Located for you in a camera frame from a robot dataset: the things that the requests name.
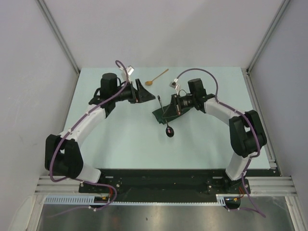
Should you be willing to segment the black spoon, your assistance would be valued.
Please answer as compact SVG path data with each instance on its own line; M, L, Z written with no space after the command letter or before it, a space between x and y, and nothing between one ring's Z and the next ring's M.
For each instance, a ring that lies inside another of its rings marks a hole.
M159 104L161 106L162 112L164 113L161 97L158 95L157 98L158 98ZM166 125L167 125L167 127L166 127L166 135L169 138L172 138L174 136L174 129L168 124L168 121L166 119L165 119L165 121L166 121Z

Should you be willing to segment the dark green cloth napkin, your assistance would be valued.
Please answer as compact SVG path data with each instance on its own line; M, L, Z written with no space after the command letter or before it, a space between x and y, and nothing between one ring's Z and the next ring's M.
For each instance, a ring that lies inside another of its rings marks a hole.
M167 122L169 123L180 116L183 116L190 110L190 108L183 109L180 115L178 115L175 111L169 110L169 107L169 105L165 105L163 108L158 108L152 111L152 114L155 116L159 124L165 125Z

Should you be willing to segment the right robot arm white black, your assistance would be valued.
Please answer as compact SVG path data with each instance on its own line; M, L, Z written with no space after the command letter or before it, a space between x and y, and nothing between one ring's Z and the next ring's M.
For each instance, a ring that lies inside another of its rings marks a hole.
M207 94L199 78L190 80L188 86L190 92L180 96L177 80L170 83L176 93L171 95L170 104L163 110L162 119L175 118L181 116L183 110L195 108L228 125L233 155L221 184L225 192L233 193L244 182L251 160L259 156L261 148L267 143L260 117L255 110L243 113L220 101L217 95Z

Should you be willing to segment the gold spoon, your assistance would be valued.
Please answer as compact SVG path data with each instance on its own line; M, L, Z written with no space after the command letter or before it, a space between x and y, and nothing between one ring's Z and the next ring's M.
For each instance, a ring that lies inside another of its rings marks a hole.
M164 74L165 74L166 72L168 72L168 71L169 71L169 69L164 70L161 74L159 74L158 76L156 76L154 79L146 81L146 82L145 82L145 85L146 85L146 86L152 85L153 82L154 82L156 79L158 79L159 77L161 77L162 75L164 75Z

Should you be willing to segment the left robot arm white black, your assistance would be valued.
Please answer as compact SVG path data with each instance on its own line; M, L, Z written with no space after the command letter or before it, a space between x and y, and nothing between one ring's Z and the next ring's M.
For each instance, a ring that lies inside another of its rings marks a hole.
M101 171L84 163L80 147L93 129L113 111L117 102L145 103L155 99L139 79L135 83L118 82L114 73L102 75L101 86L89 101L87 111L72 128L59 135L49 135L45 143L45 168L50 175L60 174L66 178L89 182L95 192L106 188Z

